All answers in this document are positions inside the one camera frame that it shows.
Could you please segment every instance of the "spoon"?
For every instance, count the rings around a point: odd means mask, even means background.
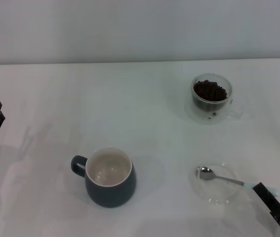
[[[234,180],[234,179],[229,179],[229,178],[225,178],[225,177],[221,177],[221,176],[216,176],[216,174],[211,169],[209,169],[208,167],[205,167],[205,166],[202,166],[202,167],[199,166],[197,168],[197,170],[196,170],[196,175],[197,176],[198,176],[198,172],[199,172],[199,178],[201,178],[203,180],[223,179],[223,180],[226,180],[228,182],[232,182],[232,183],[241,185],[241,186],[243,186],[244,189],[252,189],[254,186],[256,186],[256,184],[245,183],[245,182]],[[271,187],[266,187],[266,188],[275,197],[279,196],[279,190],[271,188]]]

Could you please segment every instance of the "table surface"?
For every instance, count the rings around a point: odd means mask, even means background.
[[[190,84],[215,73],[239,120],[191,118]],[[203,161],[280,189],[280,59],[0,66],[0,237],[269,237],[277,224],[253,190],[214,205],[192,189]],[[137,189],[107,209],[88,197],[74,155],[122,148]]]

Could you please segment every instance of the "white wall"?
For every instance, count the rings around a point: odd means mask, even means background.
[[[0,64],[280,57],[280,0],[0,0]]]

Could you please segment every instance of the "glass cup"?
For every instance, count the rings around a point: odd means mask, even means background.
[[[227,93],[227,98],[221,101],[209,101],[201,98],[194,90],[194,85],[199,81],[211,81],[216,82],[219,86],[225,89]],[[212,122],[218,122],[223,120],[232,112],[233,116],[240,117],[242,112],[237,113],[235,111],[231,111],[230,107],[233,102],[233,90],[230,82],[219,75],[216,74],[203,74],[196,78],[191,83],[191,94],[192,94],[192,107],[193,111],[198,120]]]

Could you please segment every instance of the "coffee beans in glass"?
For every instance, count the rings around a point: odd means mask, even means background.
[[[232,86],[219,75],[203,74],[191,83],[193,110],[199,119],[221,120],[229,113]]]

